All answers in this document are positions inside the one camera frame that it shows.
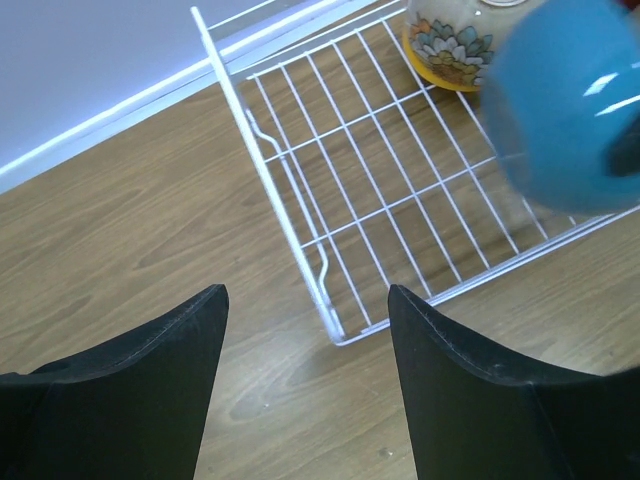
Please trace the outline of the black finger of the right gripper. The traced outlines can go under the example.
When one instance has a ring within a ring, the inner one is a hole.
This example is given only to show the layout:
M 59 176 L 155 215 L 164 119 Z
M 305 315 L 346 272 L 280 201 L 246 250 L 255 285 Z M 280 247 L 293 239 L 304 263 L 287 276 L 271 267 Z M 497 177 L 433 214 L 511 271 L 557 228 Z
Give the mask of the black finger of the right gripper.
M 607 150 L 607 171 L 613 177 L 639 174 L 639 118 L 632 120 Z

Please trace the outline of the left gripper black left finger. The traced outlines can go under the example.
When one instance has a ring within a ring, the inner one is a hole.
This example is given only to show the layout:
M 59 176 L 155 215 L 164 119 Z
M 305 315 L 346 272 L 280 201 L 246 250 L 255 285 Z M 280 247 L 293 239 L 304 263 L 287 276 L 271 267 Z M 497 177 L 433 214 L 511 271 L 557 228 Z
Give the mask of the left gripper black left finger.
M 229 313 L 211 285 L 160 317 L 1 377 L 4 479 L 191 479 Z

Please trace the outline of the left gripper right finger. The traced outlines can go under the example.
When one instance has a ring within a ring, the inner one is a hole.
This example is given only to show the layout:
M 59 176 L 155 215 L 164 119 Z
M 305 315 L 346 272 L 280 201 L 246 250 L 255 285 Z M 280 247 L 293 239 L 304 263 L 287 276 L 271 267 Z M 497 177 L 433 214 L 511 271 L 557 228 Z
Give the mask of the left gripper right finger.
M 507 348 L 401 285 L 390 330 L 421 479 L 635 479 L 639 371 L 593 375 Z

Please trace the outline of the white bowl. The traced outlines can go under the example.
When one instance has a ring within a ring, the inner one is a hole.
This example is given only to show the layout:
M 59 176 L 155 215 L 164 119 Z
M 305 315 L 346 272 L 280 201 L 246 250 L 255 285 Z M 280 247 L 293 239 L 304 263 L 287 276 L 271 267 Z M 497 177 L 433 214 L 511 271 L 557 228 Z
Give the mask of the white bowl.
M 510 31 L 540 5 L 536 0 L 410 0 L 403 32 L 435 75 L 481 87 Z

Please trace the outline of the white wire dish rack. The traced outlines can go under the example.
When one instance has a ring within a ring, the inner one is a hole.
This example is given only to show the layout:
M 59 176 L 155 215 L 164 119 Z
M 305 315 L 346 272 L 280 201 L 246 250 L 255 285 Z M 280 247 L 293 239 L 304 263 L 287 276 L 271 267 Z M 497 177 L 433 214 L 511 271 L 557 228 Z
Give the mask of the white wire dish rack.
M 433 305 L 611 224 L 516 196 L 478 98 L 423 81 L 401 1 L 263 1 L 191 15 L 330 340 L 388 326 L 403 284 Z

